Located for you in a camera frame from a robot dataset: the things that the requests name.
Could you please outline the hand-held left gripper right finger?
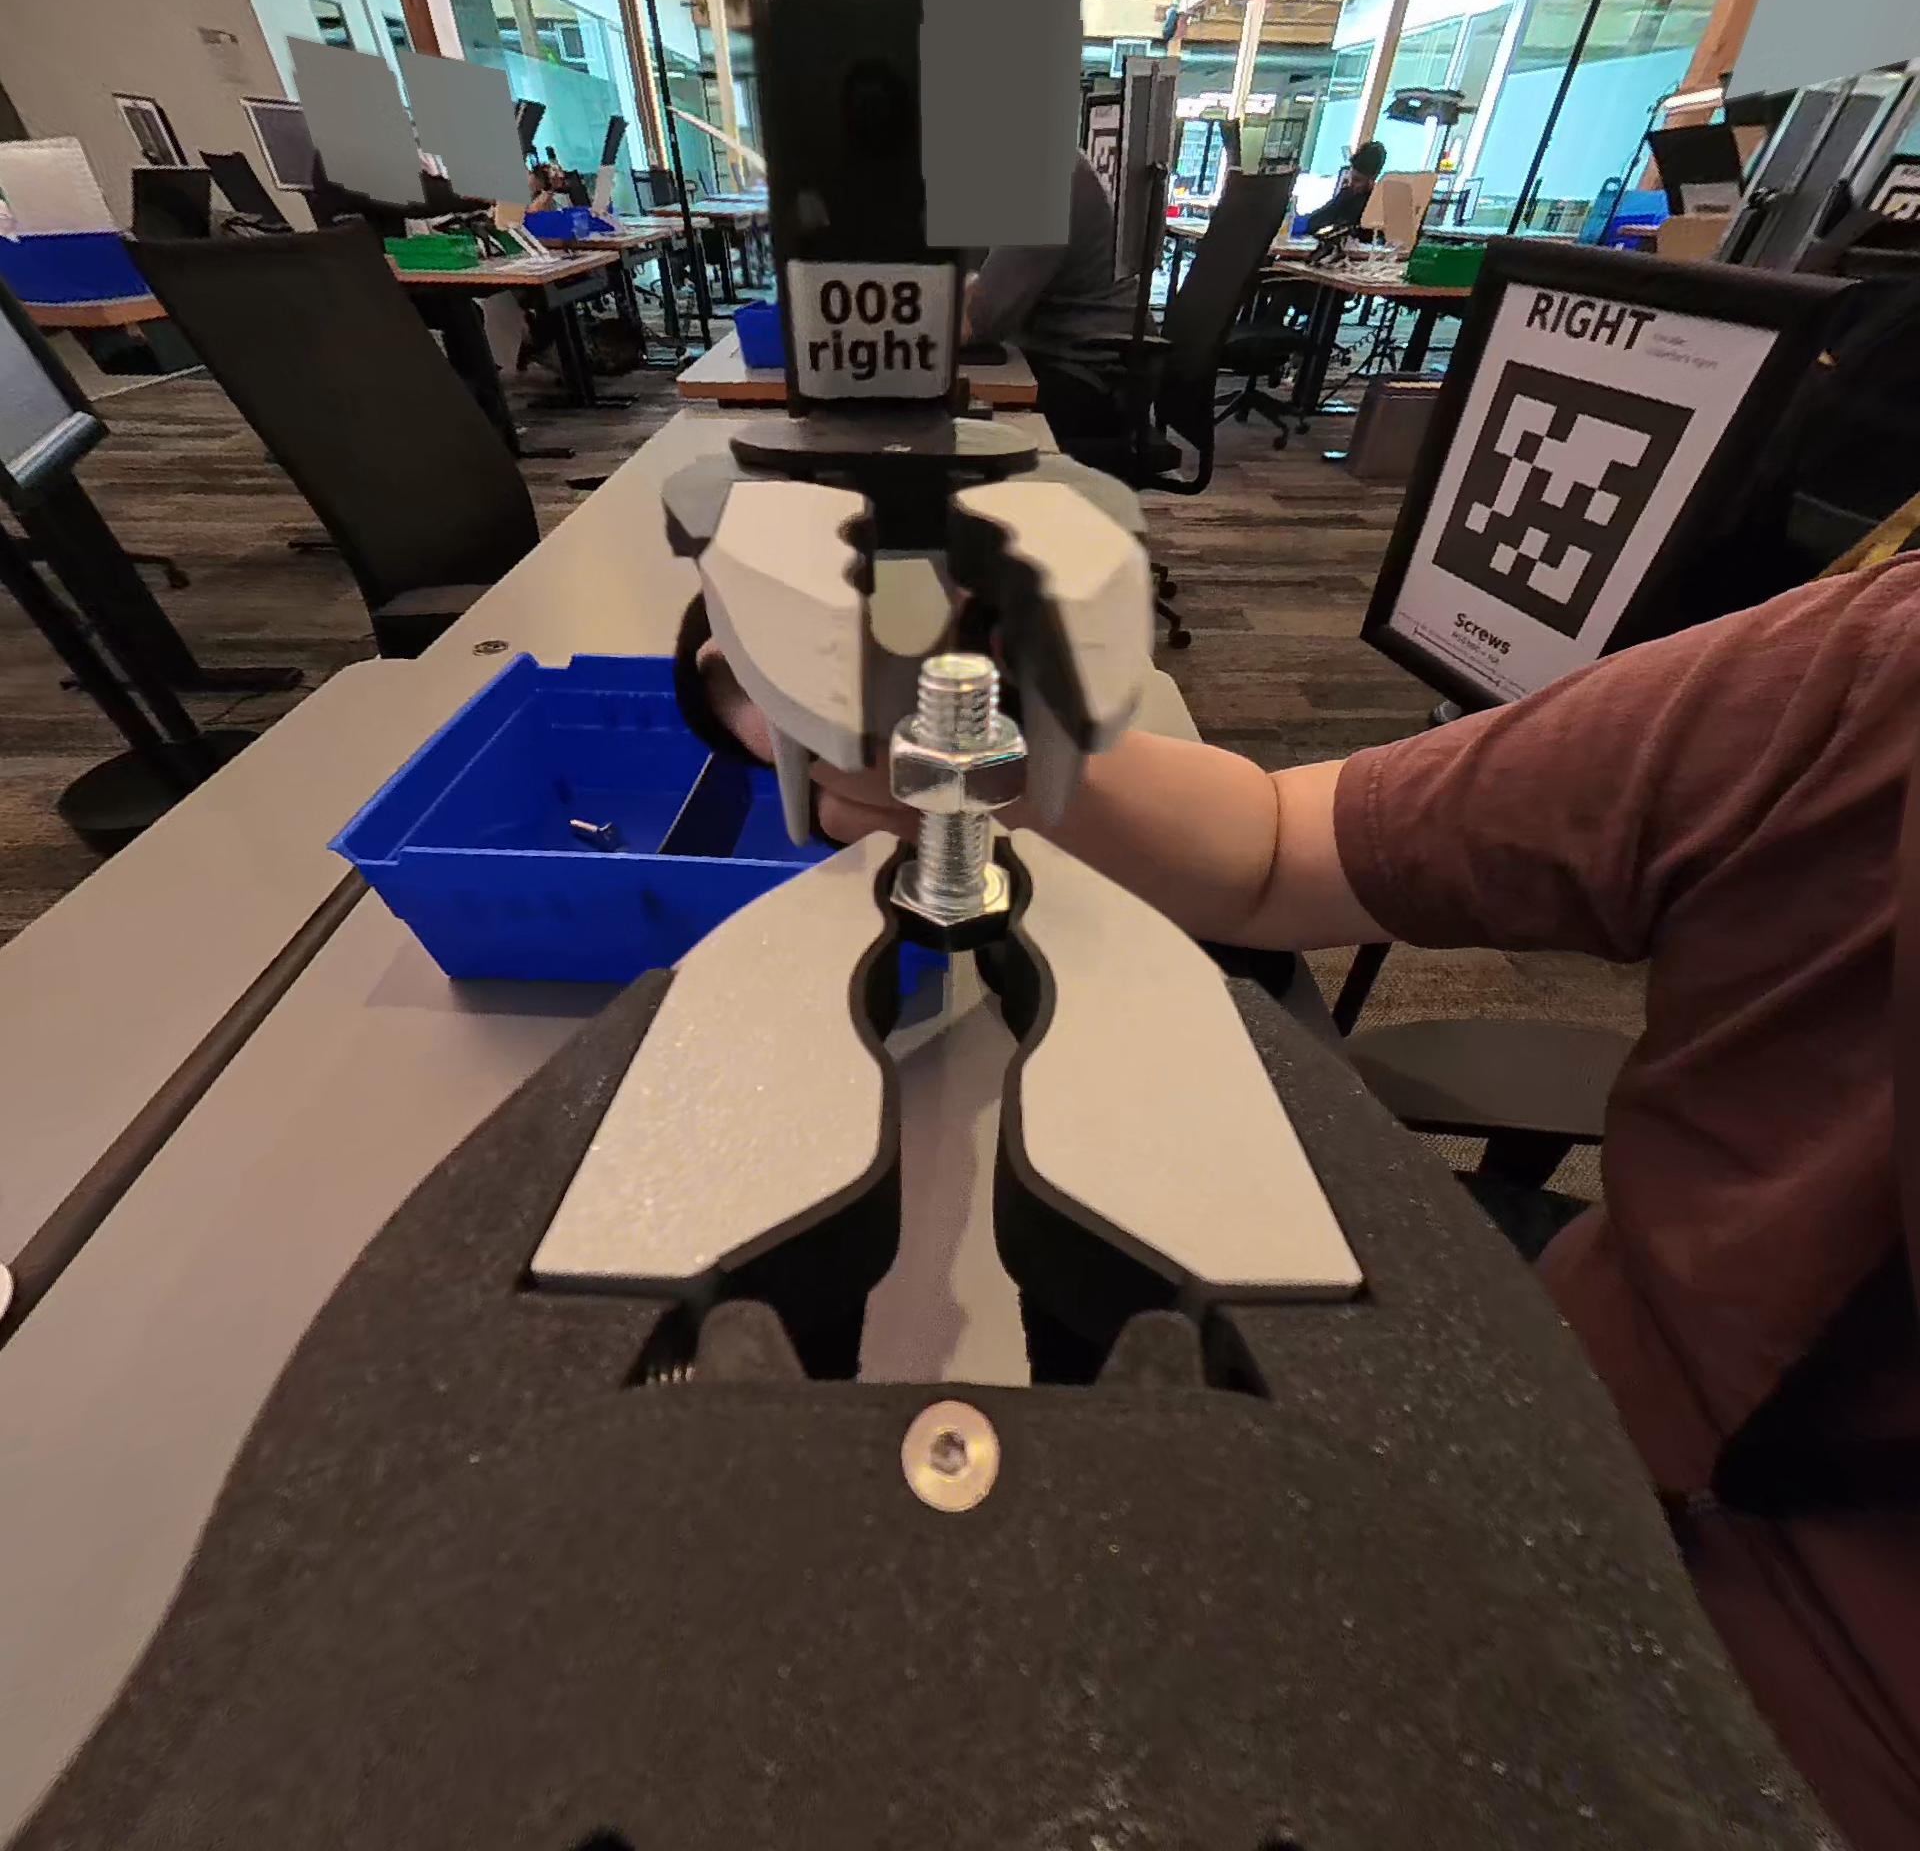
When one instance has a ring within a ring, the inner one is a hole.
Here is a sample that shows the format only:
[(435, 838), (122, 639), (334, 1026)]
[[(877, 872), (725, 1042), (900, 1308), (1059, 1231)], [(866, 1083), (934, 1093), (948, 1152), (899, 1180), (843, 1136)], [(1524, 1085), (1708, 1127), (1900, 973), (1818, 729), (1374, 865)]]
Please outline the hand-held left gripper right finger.
[(1090, 1385), (1142, 1316), (1357, 1301), (1357, 1251), (1212, 955), (1034, 831), (1002, 854), (994, 1244), (1028, 1375)]

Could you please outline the person's right hand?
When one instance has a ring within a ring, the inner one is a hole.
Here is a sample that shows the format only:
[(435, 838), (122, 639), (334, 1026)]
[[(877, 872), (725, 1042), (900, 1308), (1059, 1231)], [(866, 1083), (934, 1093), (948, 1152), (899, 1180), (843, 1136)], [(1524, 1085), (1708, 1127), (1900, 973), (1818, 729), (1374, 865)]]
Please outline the person's right hand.
[[(773, 765), (773, 729), (750, 703), (716, 639), (707, 637), (699, 643), (694, 668), (699, 696), (723, 732), (740, 745), (749, 760)], [(918, 836), (920, 815), (893, 799), (885, 767), (849, 771), (815, 760), (810, 787), (815, 823), (831, 842), (849, 844), (874, 834)], [(1002, 830), (1060, 830), (1076, 817), (1078, 812), (1068, 815), (1067, 810), (1047, 817), (1030, 793), (994, 812), (994, 820)]]

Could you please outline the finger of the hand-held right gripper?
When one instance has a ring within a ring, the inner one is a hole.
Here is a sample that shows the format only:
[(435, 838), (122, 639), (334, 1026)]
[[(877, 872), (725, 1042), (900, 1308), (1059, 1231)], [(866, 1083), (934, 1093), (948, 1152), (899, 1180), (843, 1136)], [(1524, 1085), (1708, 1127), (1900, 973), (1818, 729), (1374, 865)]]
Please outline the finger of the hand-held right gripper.
[(699, 552), (708, 622), (763, 718), (791, 842), (813, 831), (813, 765), (870, 760), (873, 508), (787, 478), (738, 479)]
[(948, 574), (983, 605), (1017, 691), (1025, 801), (1059, 825), (1133, 727), (1157, 610), (1139, 497), (1117, 479), (997, 479), (948, 498)]

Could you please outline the black framed marker sign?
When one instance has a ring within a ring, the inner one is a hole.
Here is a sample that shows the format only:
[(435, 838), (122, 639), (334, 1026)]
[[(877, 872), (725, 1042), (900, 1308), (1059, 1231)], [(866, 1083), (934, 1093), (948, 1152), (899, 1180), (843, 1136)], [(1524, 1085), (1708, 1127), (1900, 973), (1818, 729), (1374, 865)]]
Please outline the black framed marker sign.
[(1726, 548), (1847, 280), (1500, 239), (1361, 639), (1461, 712), (1735, 610)]

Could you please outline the person's right forearm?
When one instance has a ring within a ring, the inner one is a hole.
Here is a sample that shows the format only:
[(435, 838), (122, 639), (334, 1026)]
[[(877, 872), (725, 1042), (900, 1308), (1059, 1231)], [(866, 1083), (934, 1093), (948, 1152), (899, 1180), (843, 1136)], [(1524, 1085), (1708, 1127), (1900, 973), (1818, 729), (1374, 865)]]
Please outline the person's right forearm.
[(1252, 952), (1357, 948), (1391, 932), (1335, 841), (1346, 760), (1261, 771), (1194, 739), (1129, 732), (1089, 760), (1050, 838), (1193, 939)]

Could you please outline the dark bin divider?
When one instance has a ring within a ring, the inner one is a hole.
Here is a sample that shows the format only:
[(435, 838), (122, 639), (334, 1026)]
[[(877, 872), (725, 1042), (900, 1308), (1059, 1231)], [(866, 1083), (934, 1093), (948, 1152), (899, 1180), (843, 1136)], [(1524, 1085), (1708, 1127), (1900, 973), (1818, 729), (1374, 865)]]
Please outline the dark bin divider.
[(708, 754), (683, 806), (666, 825), (654, 856), (719, 857), (733, 847), (735, 767)]

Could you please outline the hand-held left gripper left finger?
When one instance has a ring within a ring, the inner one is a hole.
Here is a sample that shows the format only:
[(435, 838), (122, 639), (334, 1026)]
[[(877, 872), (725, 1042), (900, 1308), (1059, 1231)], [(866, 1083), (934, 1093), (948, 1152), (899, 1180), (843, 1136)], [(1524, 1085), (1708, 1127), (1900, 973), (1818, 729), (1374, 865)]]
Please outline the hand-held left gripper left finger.
[(903, 1221), (893, 870), (895, 842), (865, 838), (684, 953), (531, 1251), (535, 1288), (697, 1318), (763, 1302), (808, 1378), (856, 1379)]

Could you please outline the black framed easel board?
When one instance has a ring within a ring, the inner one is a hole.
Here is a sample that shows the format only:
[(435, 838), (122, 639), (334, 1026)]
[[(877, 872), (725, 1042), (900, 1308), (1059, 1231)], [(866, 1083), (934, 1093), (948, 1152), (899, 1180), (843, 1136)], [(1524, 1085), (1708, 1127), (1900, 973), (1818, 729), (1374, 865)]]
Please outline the black framed easel board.
[(252, 732), (205, 727), (183, 693), (276, 696), (292, 665), (198, 661), (76, 469), (107, 437), (27, 309), (2, 292), (2, 584), (126, 750), (86, 769), (57, 815), (97, 856), (115, 856), (237, 757)]

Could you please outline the black floor lamp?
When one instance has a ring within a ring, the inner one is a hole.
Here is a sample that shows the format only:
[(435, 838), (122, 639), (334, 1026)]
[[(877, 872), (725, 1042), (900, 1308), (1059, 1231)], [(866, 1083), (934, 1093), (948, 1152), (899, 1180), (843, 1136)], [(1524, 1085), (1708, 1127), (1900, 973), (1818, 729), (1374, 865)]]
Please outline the black floor lamp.
[(654, 131), (659, 132), (659, 153), (663, 156), (666, 168), (669, 172), (669, 184), (674, 189), (674, 207), (679, 207), (679, 218), (683, 226), (684, 239), (684, 263), (691, 277), (695, 317), (699, 325), (699, 344), (705, 350), (713, 350), (713, 303), (711, 303), (711, 286), (708, 270), (705, 258), (705, 239), (702, 230), (694, 220), (689, 185), (684, 180), (684, 156), (681, 149), (679, 136), (679, 120), (673, 103), (673, 90), (666, 69), (666, 49), (662, 41), (659, 25), (659, 2), (658, 0), (620, 0), (622, 8), (622, 25), (627, 39), (642, 49), (645, 71), (652, 90), (652, 111), (654, 111)]
[(1519, 195), (1517, 195), (1513, 210), (1509, 214), (1509, 220), (1503, 223), (1503, 235), (1509, 239), (1519, 237), (1524, 232), (1524, 229), (1531, 216), (1531, 210), (1539, 203), (1543, 176), (1544, 176), (1544, 168), (1547, 168), (1547, 160), (1548, 160), (1548, 149), (1553, 144), (1556, 132), (1557, 132), (1563, 111), (1567, 106), (1567, 95), (1573, 91), (1579, 69), (1585, 62), (1585, 51), (1593, 37), (1602, 5), (1605, 5), (1605, 0), (1585, 0), (1583, 17), (1580, 17), (1577, 34), (1567, 46), (1567, 60), (1563, 62), (1560, 84), (1553, 91), (1547, 118), (1540, 125), (1540, 134), (1534, 144), (1529, 164), (1524, 172)]

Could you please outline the blue plastic parts bin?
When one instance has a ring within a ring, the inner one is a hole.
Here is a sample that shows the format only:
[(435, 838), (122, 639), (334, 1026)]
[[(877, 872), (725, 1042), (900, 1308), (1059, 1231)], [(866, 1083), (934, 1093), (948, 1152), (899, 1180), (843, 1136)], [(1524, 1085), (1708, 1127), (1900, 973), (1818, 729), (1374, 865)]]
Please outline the blue plastic parts bin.
[[(521, 655), (331, 847), (449, 977), (627, 983), (830, 856), (787, 838), (774, 776), (744, 760), (732, 856), (654, 856), (708, 754), (669, 658)], [(622, 851), (577, 842), (572, 817), (614, 820)]]

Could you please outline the silver hex nut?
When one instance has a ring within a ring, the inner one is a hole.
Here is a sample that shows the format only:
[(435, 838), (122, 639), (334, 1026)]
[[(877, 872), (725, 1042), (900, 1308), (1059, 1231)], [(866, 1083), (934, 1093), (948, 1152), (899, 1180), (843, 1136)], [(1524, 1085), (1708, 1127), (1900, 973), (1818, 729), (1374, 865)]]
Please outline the silver hex nut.
[(903, 718), (887, 757), (891, 798), (921, 815), (999, 815), (1025, 796), (1026, 745), (1011, 718), (999, 717), (985, 739), (959, 749)]

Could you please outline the black office chair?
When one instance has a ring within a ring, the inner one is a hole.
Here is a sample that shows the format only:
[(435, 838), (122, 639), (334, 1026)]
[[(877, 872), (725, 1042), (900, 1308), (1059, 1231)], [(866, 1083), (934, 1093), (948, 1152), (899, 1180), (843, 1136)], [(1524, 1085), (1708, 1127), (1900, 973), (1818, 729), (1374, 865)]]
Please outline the black office chair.
[(1306, 355), (1301, 332), (1283, 323), (1239, 325), (1244, 304), (1261, 290), (1261, 270), (1286, 222), (1298, 175), (1234, 170), (1213, 207), (1190, 268), (1162, 320), (1165, 350), (1150, 398), (1153, 436), (1142, 452), (1142, 489), (1199, 494), (1213, 472), (1213, 430), (1221, 373), (1242, 377), (1244, 389), (1227, 416), (1245, 421), (1252, 410), (1284, 423), (1286, 407), (1261, 391), (1277, 381), (1286, 363)]
[(507, 444), (363, 222), (129, 247), (305, 497), (385, 658), (415, 658), (539, 544)]

